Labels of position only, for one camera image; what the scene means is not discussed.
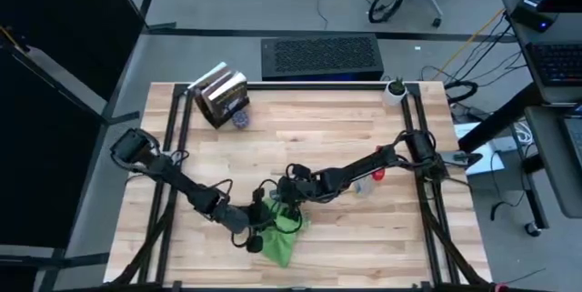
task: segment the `chair wheel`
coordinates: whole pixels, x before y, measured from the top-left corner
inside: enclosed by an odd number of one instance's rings
[[[525,224],[524,229],[526,230],[526,233],[531,237],[539,237],[542,234],[542,230],[537,228],[535,222]]]

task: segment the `desk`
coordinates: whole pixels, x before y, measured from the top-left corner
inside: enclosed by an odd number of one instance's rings
[[[248,204],[253,189],[265,178],[277,180],[289,163],[312,169],[343,166],[376,145],[391,143],[405,128],[399,106],[382,107],[380,90],[337,86],[343,90],[251,90],[251,124],[243,131],[231,123],[215,130],[194,107],[186,141],[190,157],[183,171],[207,185],[232,178],[232,203]],[[437,149],[457,150],[442,83],[419,86]],[[160,141],[173,90],[174,84],[152,84],[147,99],[142,128]],[[396,151],[409,156],[404,143]],[[467,179],[459,169],[451,169],[451,175]],[[143,243],[154,188],[146,178],[127,185],[105,281],[115,278]],[[489,280],[468,187],[445,182],[443,195],[452,239]],[[369,198],[357,197],[352,188],[329,204],[305,203],[302,208],[311,224],[299,235],[289,268],[279,268],[260,254],[233,247],[225,228],[203,219],[178,196],[164,285],[181,280],[184,287],[411,287],[430,281],[413,173],[387,169]],[[158,256],[155,250],[148,281]]]
[[[518,2],[519,0],[503,0],[503,4],[507,11],[512,10]],[[526,59],[526,63],[534,81],[523,90],[519,91],[494,114],[458,141],[459,148],[465,152],[472,152],[493,139],[501,133],[501,131],[511,126],[521,116],[523,116],[528,107],[541,106],[543,104],[574,104],[579,102],[582,98],[582,86],[544,86],[533,66],[530,54],[525,49],[526,45],[531,42],[561,43],[582,41],[582,27],[578,24],[582,21],[582,14],[560,14],[556,22],[549,27],[545,33],[536,32],[516,23],[511,18],[508,18],[508,20],[516,33],[517,41],[523,51],[524,58]],[[554,176],[550,176],[552,186],[556,190],[557,187],[562,186],[562,184],[553,181],[554,178]],[[537,197],[537,192],[533,184],[530,184],[527,189],[527,199],[532,208],[536,226],[538,228],[548,228],[543,207]],[[562,198],[558,198],[558,202],[560,203],[562,210],[564,210],[568,206],[562,204],[562,200]],[[576,216],[582,216],[582,209],[576,213]],[[565,214],[567,216],[573,216],[574,213],[570,211]]]
[[[558,121],[566,109],[550,106],[529,106],[526,109],[527,123],[536,139],[539,154],[529,157],[524,168],[527,172],[534,172],[545,167],[564,215],[582,218],[582,175]]]

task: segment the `gray carpet floor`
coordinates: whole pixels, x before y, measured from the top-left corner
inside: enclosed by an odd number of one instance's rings
[[[328,30],[449,34],[474,33],[502,7],[501,0],[437,1],[445,13],[443,24],[438,29],[430,25],[436,15],[427,0],[405,0],[388,23],[379,25],[367,22],[366,0],[320,0],[319,7],[328,21]],[[134,2],[140,5],[142,0]],[[317,15],[316,4],[317,0],[153,0],[146,21],[150,25],[177,22],[181,28],[321,30],[324,20]],[[387,75],[417,80],[423,66],[443,65],[463,43],[381,40],[379,44]],[[496,46],[470,77],[494,68],[516,51],[518,48],[513,44]],[[455,72],[467,56],[468,50],[447,70]],[[45,59],[42,53],[39,52],[36,58],[54,75],[68,82],[79,95],[95,106],[102,106],[91,91],[79,86],[67,73],[62,73],[58,65]],[[241,70],[249,80],[260,80],[260,38],[142,35],[127,68],[115,113],[142,110],[151,82],[192,81],[220,61]],[[434,73],[430,69],[425,72],[426,77]],[[479,78],[478,82],[487,83],[502,73],[503,70],[496,70]],[[485,111],[495,110],[529,82],[531,76],[527,69],[517,70],[491,86],[481,88],[466,104]],[[107,134],[104,152],[97,163],[67,252],[69,256],[109,250],[123,197],[125,173],[107,161],[106,150],[128,126],[138,124],[135,121],[117,126]],[[521,193],[516,191],[520,187],[519,168],[510,159],[506,165],[507,169],[498,173],[497,180],[504,197],[517,200]],[[528,236],[523,229],[523,225],[532,220],[526,200],[515,208],[501,208],[497,220],[491,222],[489,210],[497,202],[491,176],[483,174],[469,179],[475,187],[475,210],[493,278],[498,282],[508,282],[543,269],[511,286],[579,291],[582,285],[582,276],[578,273],[582,267],[582,244],[579,243],[582,222],[563,216],[543,171],[534,175],[534,181],[550,223],[550,229],[536,238]],[[13,248],[12,252],[19,254],[24,251]],[[104,272],[105,266],[63,270],[57,287],[94,286],[102,281]]]

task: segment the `butcher block tabletop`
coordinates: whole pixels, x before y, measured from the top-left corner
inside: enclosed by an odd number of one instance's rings
[[[418,84],[437,151],[457,150],[442,83]],[[145,106],[141,127],[160,143],[174,86],[153,83]],[[250,90],[246,107],[250,125],[243,130],[230,122],[215,130],[194,104],[186,141],[190,157],[183,172],[205,185],[233,179],[231,204],[248,205],[253,190],[266,178],[277,181],[290,163],[313,170],[345,166],[372,153],[376,146],[392,143],[405,129],[404,118],[400,106],[382,105],[381,93]],[[411,97],[409,103],[418,127]],[[176,117],[172,151],[177,148],[183,111],[184,102]],[[405,143],[396,151],[410,158]],[[449,168],[449,172],[467,181],[461,169]],[[105,281],[118,276],[144,242],[154,188],[147,177],[127,183]],[[275,187],[267,184],[265,188]],[[468,186],[444,181],[442,189],[453,241],[477,273],[489,280]],[[175,280],[182,281],[183,287],[411,287],[431,281],[412,172],[386,169],[370,196],[357,196],[352,186],[328,204],[306,202],[302,210],[309,226],[298,235],[289,266],[281,268],[260,253],[233,247],[227,229],[202,218],[179,195],[164,286],[171,287]],[[148,281],[155,277],[159,240]],[[438,239],[436,246],[447,281],[444,250]]]

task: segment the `green cloth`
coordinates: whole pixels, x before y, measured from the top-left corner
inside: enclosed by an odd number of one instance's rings
[[[275,203],[270,198],[265,198],[263,203],[271,208]],[[285,216],[280,216],[285,206],[281,206],[276,212],[275,222],[277,226],[285,231],[291,231],[299,225],[299,222],[289,219]],[[306,225],[306,220],[303,219],[301,229]],[[269,227],[262,231],[259,235],[263,238],[263,255],[276,262],[280,267],[285,268],[289,265],[291,255],[293,254],[293,246],[297,239],[297,233],[284,234],[276,230],[275,227]]]

